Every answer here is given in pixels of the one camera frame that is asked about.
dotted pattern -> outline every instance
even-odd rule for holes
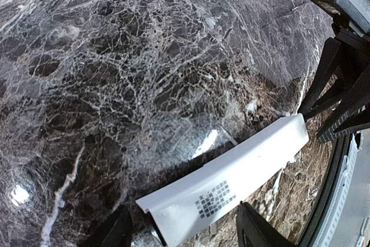
[[[204,217],[211,217],[234,199],[236,199],[236,195],[230,193],[229,185],[225,180],[207,192],[206,195],[201,195],[195,205],[203,219]]]

gray floor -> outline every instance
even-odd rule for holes
[[[0,15],[4,247],[76,246],[123,203],[149,246],[134,200],[293,113],[331,35],[307,0],[0,0]]]

